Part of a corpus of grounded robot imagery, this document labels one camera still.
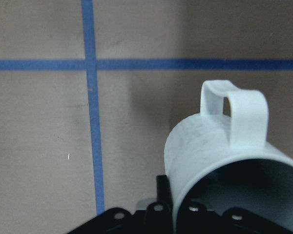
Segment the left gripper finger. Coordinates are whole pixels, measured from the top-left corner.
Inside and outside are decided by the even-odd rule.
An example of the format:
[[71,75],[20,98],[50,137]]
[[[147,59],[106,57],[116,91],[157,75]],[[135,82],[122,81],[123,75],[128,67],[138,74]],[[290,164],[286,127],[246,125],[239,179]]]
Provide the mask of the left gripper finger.
[[170,190],[169,179],[166,175],[156,176],[157,202],[167,205],[172,211],[172,195]]

